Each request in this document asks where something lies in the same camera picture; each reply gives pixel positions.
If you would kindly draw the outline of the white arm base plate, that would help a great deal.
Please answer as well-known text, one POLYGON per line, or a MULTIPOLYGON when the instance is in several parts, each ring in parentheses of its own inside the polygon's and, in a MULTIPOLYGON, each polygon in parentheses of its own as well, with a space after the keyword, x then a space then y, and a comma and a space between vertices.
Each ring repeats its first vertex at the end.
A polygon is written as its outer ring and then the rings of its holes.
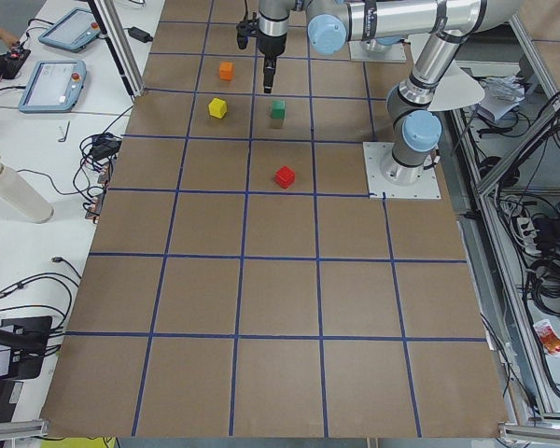
POLYGON ((429 155, 421 166, 407 168, 392 158, 391 142, 364 142, 364 162, 371 199, 440 200, 435 166, 429 155))

